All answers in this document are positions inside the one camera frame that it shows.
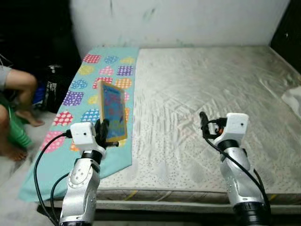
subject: black bag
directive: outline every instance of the black bag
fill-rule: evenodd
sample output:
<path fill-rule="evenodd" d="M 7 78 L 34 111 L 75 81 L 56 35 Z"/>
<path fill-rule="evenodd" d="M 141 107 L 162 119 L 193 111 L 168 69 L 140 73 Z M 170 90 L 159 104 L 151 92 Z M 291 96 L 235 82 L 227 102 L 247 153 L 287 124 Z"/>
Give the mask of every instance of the black bag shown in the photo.
<path fill-rule="evenodd" d="M 46 75 L 46 90 L 43 101 L 43 108 L 57 113 L 60 108 L 68 88 L 70 86 L 70 78 L 64 76 L 63 67 L 61 65 L 49 65 Z"/>

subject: green cloth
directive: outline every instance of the green cloth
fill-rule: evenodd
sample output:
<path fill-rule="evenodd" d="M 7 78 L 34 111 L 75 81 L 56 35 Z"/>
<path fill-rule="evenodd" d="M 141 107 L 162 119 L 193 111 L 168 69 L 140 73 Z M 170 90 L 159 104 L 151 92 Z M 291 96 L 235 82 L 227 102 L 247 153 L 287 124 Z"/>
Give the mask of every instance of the green cloth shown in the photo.
<path fill-rule="evenodd" d="M 32 144 L 31 139 L 26 135 L 24 125 L 21 120 L 16 116 L 14 110 L 9 105 L 8 100 L 0 94 L 0 105 L 5 106 L 8 111 L 10 123 L 9 123 L 9 136 L 8 139 L 13 144 L 17 144 L 23 148 L 27 148 Z"/>

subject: wall stain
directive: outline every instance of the wall stain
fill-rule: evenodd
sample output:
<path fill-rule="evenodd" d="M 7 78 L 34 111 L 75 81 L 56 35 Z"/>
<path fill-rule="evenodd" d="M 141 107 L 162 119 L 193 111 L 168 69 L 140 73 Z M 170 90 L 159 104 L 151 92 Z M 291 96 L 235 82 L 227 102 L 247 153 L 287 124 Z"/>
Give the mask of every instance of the wall stain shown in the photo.
<path fill-rule="evenodd" d="M 184 48 L 195 47 L 194 44 L 192 44 L 192 43 L 184 43 L 184 42 L 181 41 L 180 39 L 176 39 L 175 41 L 176 41 L 176 43 L 178 44 L 179 47 L 184 47 Z"/>
<path fill-rule="evenodd" d="M 113 0 L 110 0 L 110 12 L 111 12 L 111 16 L 114 16 L 114 12 L 113 12 Z"/>
<path fill-rule="evenodd" d="M 154 13 L 156 11 L 156 8 L 152 8 L 152 9 L 148 9 L 144 12 L 143 14 L 143 20 L 148 22 L 151 20 L 151 18 L 153 17 Z"/>

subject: black cable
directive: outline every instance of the black cable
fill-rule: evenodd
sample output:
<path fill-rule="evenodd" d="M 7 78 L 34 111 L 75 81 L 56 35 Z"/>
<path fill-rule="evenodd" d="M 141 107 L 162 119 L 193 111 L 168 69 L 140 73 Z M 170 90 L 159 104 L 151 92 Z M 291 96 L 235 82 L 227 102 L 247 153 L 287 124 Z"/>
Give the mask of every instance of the black cable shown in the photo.
<path fill-rule="evenodd" d="M 34 178 L 34 184 L 35 184 L 35 187 L 36 187 L 36 191 L 37 191 L 37 195 L 38 195 L 38 199 L 39 199 L 39 202 L 42 206 L 42 209 L 44 210 L 46 216 L 49 218 L 49 220 L 55 225 L 55 226 L 58 226 L 58 223 L 51 217 L 51 215 L 48 213 L 48 211 L 46 210 L 46 206 L 43 202 L 43 199 L 42 199 L 42 196 L 41 196 L 41 192 L 40 192 L 40 188 L 39 188 L 39 184 L 38 184 L 38 179 L 37 179 L 37 168 L 38 168 L 38 164 L 39 164 L 39 161 L 43 155 L 43 153 L 46 151 L 46 149 L 55 141 L 57 140 L 58 138 L 60 137 L 64 137 L 66 136 L 66 133 L 62 133 L 58 136 L 56 136 L 55 138 L 53 138 L 44 148 L 43 150 L 41 151 L 41 153 L 39 154 L 37 160 L 36 160 L 36 163 L 34 164 L 34 168 L 33 168 L 33 178 Z"/>
<path fill-rule="evenodd" d="M 261 177 L 259 176 L 259 173 L 255 169 L 253 171 L 254 171 L 254 174 L 256 175 L 256 177 L 257 177 L 257 179 L 259 181 L 260 186 L 264 189 L 264 185 L 263 185 L 263 182 L 261 180 Z"/>
<path fill-rule="evenodd" d="M 52 189 L 51 189 L 51 193 L 50 193 L 50 205 L 51 205 L 51 211 L 52 211 L 52 214 L 53 216 L 55 217 L 55 220 L 58 222 L 58 218 L 56 217 L 56 214 L 55 214 L 55 204 L 54 204 L 54 193 L 55 193 L 55 188 L 56 186 L 58 185 L 58 183 L 63 180 L 65 177 L 67 177 L 69 175 L 69 173 L 66 173 L 65 175 L 61 176 L 56 182 L 55 184 L 53 185 Z"/>
<path fill-rule="evenodd" d="M 213 147 L 216 151 L 218 151 L 220 154 L 222 154 L 223 156 L 225 156 L 226 158 L 230 159 L 233 163 L 235 163 L 245 174 L 247 174 L 249 176 L 249 178 L 256 184 L 256 186 L 259 188 L 260 192 L 262 193 L 264 202 L 267 206 L 268 212 L 271 215 L 271 207 L 269 204 L 269 199 L 267 197 L 267 194 L 265 193 L 264 187 L 261 186 L 261 184 L 258 183 L 258 181 L 242 166 L 240 165 L 235 159 L 233 159 L 231 156 L 229 156 L 226 152 L 222 151 L 221 149 L 219 149 L 217 146 L 215 146 L 214 144 L 211 143 L 210 140 L 208 140 L 207 138 L 205 138 L 205 141 L 211 146 Z"/>

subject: person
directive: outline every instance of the person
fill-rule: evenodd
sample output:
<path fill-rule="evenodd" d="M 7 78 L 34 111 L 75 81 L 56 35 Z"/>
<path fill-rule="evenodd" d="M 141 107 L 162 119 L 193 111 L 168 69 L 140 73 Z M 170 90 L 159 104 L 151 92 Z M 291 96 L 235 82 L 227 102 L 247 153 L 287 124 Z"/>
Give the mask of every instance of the person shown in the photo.
<path fill-rule="evenodd" d="M 0 92 L 5 89 L 18 91 L 17 100 L 19 104 L 16 115 L 28 121 L 34 127 L 44 124 L 43 121 L 37 120 L 31 112 L 32 99 L 36 88 L 37 81 L 33 75 L 0 66 Z M 8 110 L 0 103 L 0 154 L 14 161 L 20 161 L 26 157 L 26 152 L 9 142 L 9 121 Z"/>

